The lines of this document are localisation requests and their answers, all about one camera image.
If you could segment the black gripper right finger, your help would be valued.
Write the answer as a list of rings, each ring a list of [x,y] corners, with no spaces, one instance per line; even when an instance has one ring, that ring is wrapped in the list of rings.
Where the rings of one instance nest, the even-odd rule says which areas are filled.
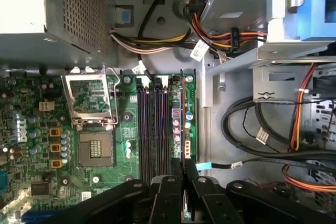
[[[201,207],[210,223],[335,223],[335,217],[248,182],[223,188],[200,176],[194,161],[186,161],[186,175],[195,193],[192,206]]]

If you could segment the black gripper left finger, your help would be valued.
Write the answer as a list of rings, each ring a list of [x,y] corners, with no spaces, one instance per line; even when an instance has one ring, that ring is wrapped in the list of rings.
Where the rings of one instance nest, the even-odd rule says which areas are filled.
[[[152,179],[152,184],[134,179],[111,188],[43,223],[180,223],[182,168],[171,160],[171,173]]]

